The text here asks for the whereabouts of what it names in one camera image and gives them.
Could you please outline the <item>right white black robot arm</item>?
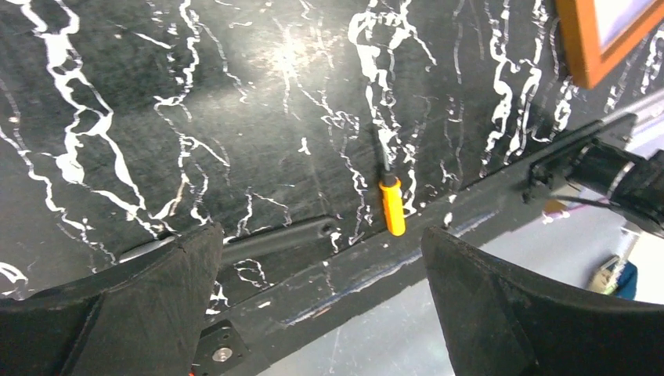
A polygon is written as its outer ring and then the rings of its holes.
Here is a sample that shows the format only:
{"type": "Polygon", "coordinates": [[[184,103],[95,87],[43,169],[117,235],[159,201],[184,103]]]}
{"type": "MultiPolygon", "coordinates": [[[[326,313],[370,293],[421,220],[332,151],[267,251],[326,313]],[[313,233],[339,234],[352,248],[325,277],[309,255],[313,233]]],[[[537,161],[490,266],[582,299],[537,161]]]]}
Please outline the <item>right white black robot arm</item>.
{"type": "Polygon", "coordinates": [[[597,139],[572,144],[530,164],[522,200],[552,193],[562,180],[600,194],[606,202],[573,197],[571,202],[620,214],[641,230],[663,237],[663,151],[650,157],[630,153],[597,139]]]}

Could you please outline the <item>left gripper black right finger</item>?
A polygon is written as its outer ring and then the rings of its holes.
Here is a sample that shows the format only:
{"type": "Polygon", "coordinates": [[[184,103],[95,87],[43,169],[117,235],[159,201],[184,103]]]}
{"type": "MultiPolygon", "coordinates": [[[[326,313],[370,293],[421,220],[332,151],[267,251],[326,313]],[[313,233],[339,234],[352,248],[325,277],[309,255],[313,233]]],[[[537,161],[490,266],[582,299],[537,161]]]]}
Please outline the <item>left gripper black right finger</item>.
{"type": "Polygon", "coordinates": [[[438,227],[421,250],[454,374],[662,374],[661,305],[563,284],[438,227]]]}

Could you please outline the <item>yellow handled screwdriver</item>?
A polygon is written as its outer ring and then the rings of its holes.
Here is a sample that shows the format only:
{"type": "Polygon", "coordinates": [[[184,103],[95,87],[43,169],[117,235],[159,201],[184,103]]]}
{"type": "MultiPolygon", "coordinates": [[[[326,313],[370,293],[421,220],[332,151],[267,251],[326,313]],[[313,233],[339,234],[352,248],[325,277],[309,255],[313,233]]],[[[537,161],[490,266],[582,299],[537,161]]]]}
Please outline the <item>yellow handled screwdriver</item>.
{"type": "Polygon", "coordinates": [[[378,187],[382,194],[386,227],[391,235],[401,237],[406,232],[401,181],[393,170],[387,144],[381,140],[378,132],[374,134],[374,138],[381,156],[378,187]]]}

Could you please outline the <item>wooden picture frame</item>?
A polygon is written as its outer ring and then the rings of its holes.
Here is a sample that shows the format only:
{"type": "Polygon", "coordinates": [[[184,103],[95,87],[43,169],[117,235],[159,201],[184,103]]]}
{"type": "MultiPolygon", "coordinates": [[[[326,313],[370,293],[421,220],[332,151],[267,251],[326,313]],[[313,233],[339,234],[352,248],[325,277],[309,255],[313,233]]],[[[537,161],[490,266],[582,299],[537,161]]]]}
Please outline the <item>wooden picture frame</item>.
{"type": "Polygon", "coordinates": [[[598,37],[594,0],[557,0],[565,62],[575,85],[597,86],[635,46],[663,21],[663,2],[654,3],[607,48],[598,37]]]}

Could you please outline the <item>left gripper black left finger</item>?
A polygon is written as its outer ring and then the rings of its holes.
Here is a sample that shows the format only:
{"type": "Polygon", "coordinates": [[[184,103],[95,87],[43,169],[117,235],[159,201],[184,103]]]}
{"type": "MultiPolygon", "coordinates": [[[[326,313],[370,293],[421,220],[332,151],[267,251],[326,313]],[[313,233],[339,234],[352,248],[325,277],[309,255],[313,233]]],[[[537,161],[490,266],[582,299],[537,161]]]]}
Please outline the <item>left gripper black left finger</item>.
{"type": "Polygon", "coordinates": [[[93,276],[2,300],[2,374],[188,374],[222,247],[222,227],[208,225],[93,276]]]}

